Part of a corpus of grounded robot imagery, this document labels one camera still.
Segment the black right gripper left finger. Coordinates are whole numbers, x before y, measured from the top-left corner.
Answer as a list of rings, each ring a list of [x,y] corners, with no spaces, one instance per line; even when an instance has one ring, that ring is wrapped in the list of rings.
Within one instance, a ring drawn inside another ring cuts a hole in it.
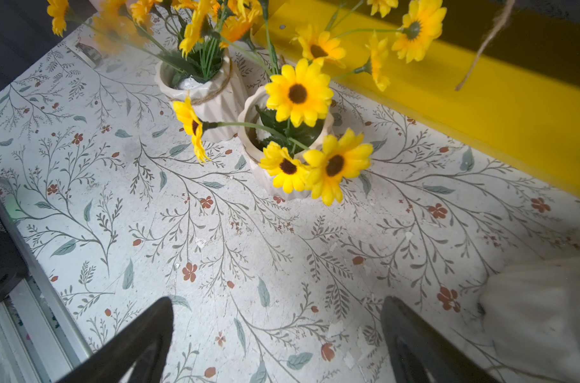
[[[173,303],[159,298],[61,382],[161,382],[173,337]]]

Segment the shelf sunflower pot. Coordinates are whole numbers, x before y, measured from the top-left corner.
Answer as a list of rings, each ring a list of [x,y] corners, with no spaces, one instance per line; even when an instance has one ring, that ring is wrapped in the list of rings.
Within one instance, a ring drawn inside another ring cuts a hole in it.
[[[189,74],[206,77],[213,75],[228,47],[249,37],[255,22],[269,20],[266,1],[174,1],[172,7],[190,13],[178,35],[181,59]],[[394,41],[388,39],[387,30],[370,31],[368,57],[355,72],[366,73],[377,89],[387,89],[390,80],[384,66],[389,54],[409,63],[423,60],[440,37],[445,17],[446,7],[440,1],[410,2],[394,30]],[[262,152],[258,165],[272,186],[287,194],[309,192],[328,206],[343,200],[342,181],[369,169],[374,151],[363,134],[351,129],[340,137],[325,135],[320,145],[312,142],[324,130],[334,97],[324,66],[343,66],[347,54],[340,36],[333,33],[342,19],[335,13],[325,28],[312,23],[298,26],[294,41],[301,48],[301,59],[295,64],[281,64],[274,44],[267,45],[265,104],[255,108],[256,122],[246,124],[264,135],[257,144]]]

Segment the sunflower pot taken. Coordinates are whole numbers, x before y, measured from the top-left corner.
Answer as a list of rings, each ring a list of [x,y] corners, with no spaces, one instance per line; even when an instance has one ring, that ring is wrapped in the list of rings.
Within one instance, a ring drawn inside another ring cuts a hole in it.
[[[580,257],[512,263],[478,302],[502,362],[580,382]]]
[[[135,49],[157,59],[155,81],[175,105],[190,105],[206,121],[235,121],[247,98],[229,47],[250,40],[263,1],[96,1],[91,19],[69,1],[50,1],[47,14],[56,36],[70,22],[86,27],[105,58]]]

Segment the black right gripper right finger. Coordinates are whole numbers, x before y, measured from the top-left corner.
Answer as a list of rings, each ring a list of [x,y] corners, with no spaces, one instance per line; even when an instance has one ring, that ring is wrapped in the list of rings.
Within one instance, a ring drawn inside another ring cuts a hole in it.
[[[397,382],[495,382],[401,299],[387,296],[380,322]]]

